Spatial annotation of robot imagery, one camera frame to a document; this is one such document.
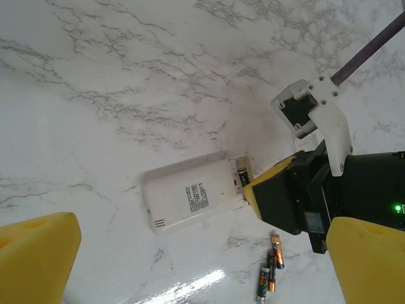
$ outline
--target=black and gold battery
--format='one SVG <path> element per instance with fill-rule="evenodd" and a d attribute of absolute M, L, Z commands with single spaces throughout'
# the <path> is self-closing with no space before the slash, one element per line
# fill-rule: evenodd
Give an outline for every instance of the black and gold battery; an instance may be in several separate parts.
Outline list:
<path fill-rule="evenodd" d="M 283 269 L 284 268 L 284 257 L 283 251 L 281 249 L 281 240 L 278 234 L 271 235 L 271 243 L 273 245 L 274 253 L 276 254 L 276 261 L 277 261 L 277 268 Z"/>
<path fill-rule="evenodd" d="M 238 175 L 239 175 L 240 182 L 242 183 L 242 187 L 244 187 L 248 183 L 250 183 L 249 174 L 247 173 L 247 168 L 239 168 Z"/>
<path fill-rule="evenodd" d="M 268 275 L 270 273 L 270 269 L 262 266 L 260 270 L 260 280 L 259 280 L 259 288 L 258 288 L 258 298 L 256 300 L 257 304 L 265 304 L 266 303 L 266 293 L 268 287 Z"/>
<path fill-rule="evenodd" d="M 268 254 L 268 268 L 270 272 L 268 274 L 268 291 L 274 293 L 276 291 L 276 255 L 274 253 Z"/>

